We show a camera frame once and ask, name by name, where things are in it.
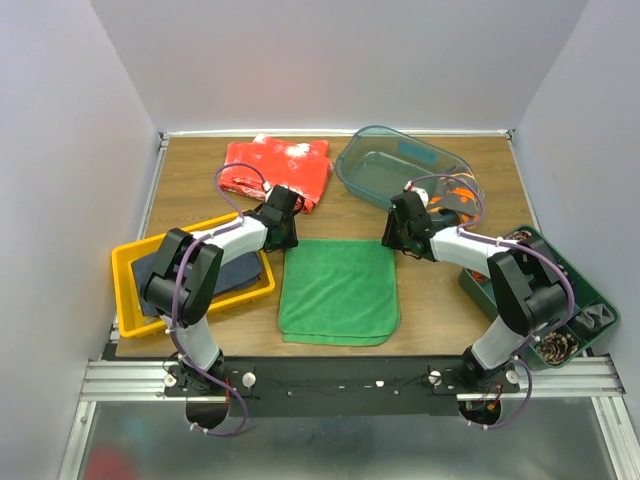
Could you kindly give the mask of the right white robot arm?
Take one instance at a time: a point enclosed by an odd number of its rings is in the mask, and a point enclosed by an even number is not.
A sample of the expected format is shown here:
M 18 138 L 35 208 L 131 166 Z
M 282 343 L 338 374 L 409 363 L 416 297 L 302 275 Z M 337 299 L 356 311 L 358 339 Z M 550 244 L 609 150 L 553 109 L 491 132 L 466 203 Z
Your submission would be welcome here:
M 382 245 L 414 258 L 455 264 L 490 280 L 497 316 L 464 351 L 457 369 L 460 383 L 471 391 L 493 384 L 521 349 L 556 322 L 568 321 L 574 311 L 573 288 L 544 241 L 491 238 L 436 223 L 414 191 L 391 199 Z

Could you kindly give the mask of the green towel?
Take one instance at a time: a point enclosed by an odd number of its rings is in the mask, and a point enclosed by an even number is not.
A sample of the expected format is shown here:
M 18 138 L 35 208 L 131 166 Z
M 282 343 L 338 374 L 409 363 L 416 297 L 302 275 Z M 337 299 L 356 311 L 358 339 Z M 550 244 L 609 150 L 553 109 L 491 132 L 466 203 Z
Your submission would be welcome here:
M 395 254 L 375 240 L 304 239 L 284 258 L 282 340 L 369 347 L 400 324 Z

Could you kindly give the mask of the teal plastic basket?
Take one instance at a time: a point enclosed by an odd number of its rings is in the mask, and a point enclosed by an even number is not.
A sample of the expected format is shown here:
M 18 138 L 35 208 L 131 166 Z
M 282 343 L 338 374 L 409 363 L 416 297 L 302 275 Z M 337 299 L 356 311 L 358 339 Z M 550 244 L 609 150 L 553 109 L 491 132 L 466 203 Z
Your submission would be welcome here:
M 351 195 L 384 211 L 409 181 L 426 175 L 416 186 L 432 193 L 436 174 L 460 169 L 470 169 L 461 157 L 380 125 L 358 130 L 335 163 L 336 174 Z

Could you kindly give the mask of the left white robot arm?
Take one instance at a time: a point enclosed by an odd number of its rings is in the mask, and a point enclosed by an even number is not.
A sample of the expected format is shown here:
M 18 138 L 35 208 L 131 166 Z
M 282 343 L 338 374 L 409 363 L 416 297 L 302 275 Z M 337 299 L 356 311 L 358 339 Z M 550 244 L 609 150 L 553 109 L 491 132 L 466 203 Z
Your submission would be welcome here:
M 248 253 L 296 247 L 295 216 L 302 206 L 300 194 L 275 185 L 258 207 L 231 221 L 193 233 L 174 228 L 164 236 L 139 293 L 165 322 L 197 393 L 212 394 L 222 382 L 223 353 L 207 320 L 221 268 Z

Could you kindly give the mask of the dark blue towel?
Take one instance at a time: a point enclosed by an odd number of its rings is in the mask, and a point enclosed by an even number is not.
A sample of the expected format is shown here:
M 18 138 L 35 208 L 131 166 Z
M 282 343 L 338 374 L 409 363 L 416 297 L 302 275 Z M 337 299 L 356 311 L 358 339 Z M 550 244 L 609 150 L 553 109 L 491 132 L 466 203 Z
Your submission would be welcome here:
M 156 254 L 145 255 L 131 263 L 131 269 L 135 281 L 134 291 L 137 294 L 139 305 L 144 316 L 158 316 L 158 310 L 143 299 L 140 287 L 151 269 Z M 217 278 L 214 300 L 223 295 L 253 286 L 260 277 L 262 264 L 256 253 L 246 253 L 220 268 Z

